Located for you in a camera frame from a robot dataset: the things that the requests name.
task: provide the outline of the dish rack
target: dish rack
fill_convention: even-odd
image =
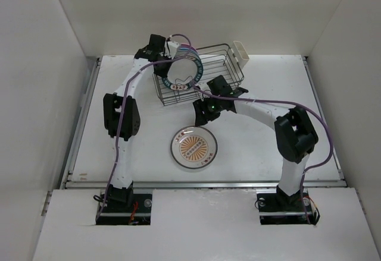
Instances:
[[[228,44],[218,44],[198,48],[197,52],[204,66],[204,73],[201,81],[210,81],[211,79],[223,75],[225,80],[233,89],[237,88],[245,76],[239,66],[234,52]],[[161,77],[153,75],[156,94],[163,105],[173,105],[175,103],[194,101],[201,97],[201,94],[193,89],[189,90],[170,90],[165,87]]]

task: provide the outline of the orange sunburst design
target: orange sunburst design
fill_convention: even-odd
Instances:
[[[183,158],[197,162],[203,159],[208,152],[207,142],[200,136],[189,136],[180,144],[180,153]]]

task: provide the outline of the metal wire rack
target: metal wire rack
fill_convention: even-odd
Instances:
[[[233,89],[237,88],[245,76],[239,66],[235,55],[228,44],[218,44],[197,49],[201,62],[204,66],[204,73],[200,81],[210,81],[211,79],[223,75],[225,80]],[[201,97],[200,93],[190,90],[170,90],[165,87],[161,77],[153,75],[156,94],[163,105],[173,105],[175,103],[193,101]]]

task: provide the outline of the plate with orange pattern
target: plate with orange pattern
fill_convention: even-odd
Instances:
[[[174,160],[186,169],[208,166],[217,154],[217,140],[204,127],[188,126],[179,130],[171,142]]]

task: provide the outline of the white wall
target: white wall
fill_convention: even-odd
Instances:
[[[87,55],[128,55],[150,33],[251,54],[309,54],[340,0],[61,0]]]
[[[0,259],[31,258],[86,59],[59,0],[0,0]]]
[[[344,175],[381,251],[381,0],[343,0],[308,63]]]

